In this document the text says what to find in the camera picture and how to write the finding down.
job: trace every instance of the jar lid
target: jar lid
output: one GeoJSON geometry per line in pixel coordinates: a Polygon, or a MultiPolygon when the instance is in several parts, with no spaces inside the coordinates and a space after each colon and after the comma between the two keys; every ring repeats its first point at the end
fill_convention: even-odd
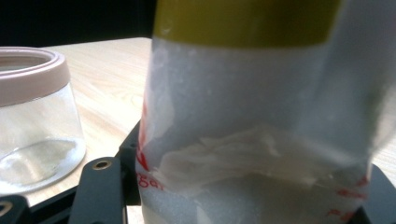
{"type": "Polygon", "coordinates": [[[70,81],[64,56],[47,49],[0,47],[0,106],[50,95],[70,81]]]}

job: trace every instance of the table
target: table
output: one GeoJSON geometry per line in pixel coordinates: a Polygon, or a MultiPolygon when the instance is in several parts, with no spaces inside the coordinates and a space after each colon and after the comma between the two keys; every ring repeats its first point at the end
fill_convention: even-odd
{"type": "MultiPolygon", "coordinates": [[[[117,153],[140,119],[150,44],[150,39],[131,38],[48,48],[67,59],[87,154],[71,175],[25,194],[30,205],[74,187],[85,163],[117,153]]],[[[374,163],[396,186],[396,138],[375,156],[374,163]]],[[[129,207],[128,216],[130,223],[144,223],[139,206],[129,207]]]]}

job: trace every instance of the light wood surface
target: light wood surface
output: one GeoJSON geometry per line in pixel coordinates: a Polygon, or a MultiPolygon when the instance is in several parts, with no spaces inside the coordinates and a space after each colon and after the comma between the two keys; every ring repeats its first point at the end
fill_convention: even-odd
{"type": "MultiPolygon", "coordinates": [[[[149,39],[133,38],[48,48],[68,61],[87,154],[62,181],[26,194],[31,205],[74,187],[85,163],[117,153],[140,119],[150,44],[149,39]]],[[[395,148],[394,139],[375,157],[375,164],[396,186],[395,148]]],[[[128,208],[128,216],[129,223],[143,223],[139,206],[128,208]]]]}

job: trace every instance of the clear plastic jar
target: clear plastic jar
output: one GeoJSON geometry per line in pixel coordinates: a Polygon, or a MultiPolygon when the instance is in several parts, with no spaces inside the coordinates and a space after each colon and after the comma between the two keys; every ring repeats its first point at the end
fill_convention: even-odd
{"type": "Polygon", "coordinates": [[[85,144],[63,55],[0,48],[0,194],[39,189],[73,171],[85,144]]]}

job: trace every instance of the dark background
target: dark background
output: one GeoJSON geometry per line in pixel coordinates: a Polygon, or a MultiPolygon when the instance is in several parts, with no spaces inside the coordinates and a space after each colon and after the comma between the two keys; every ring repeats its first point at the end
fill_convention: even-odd
{"type": "Polygon", "coordinates": [[[151,37],[156,0],[0,0],[0,46],[151,37]]]}

